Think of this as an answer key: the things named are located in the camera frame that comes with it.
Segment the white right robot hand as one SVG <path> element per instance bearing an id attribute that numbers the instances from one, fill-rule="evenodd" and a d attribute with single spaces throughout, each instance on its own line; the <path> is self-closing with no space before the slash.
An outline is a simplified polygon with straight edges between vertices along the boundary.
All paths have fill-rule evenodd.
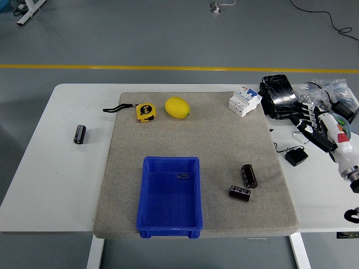
<path id="1" fill-rule="evenodd" d="M 333 115 L 316 105 L 299 101 L 293 105 L 295 112 L 288 116 L 289 120 L 304 137 L 331 155 L 342 178 L 358 172 L 358 154 Z"/>

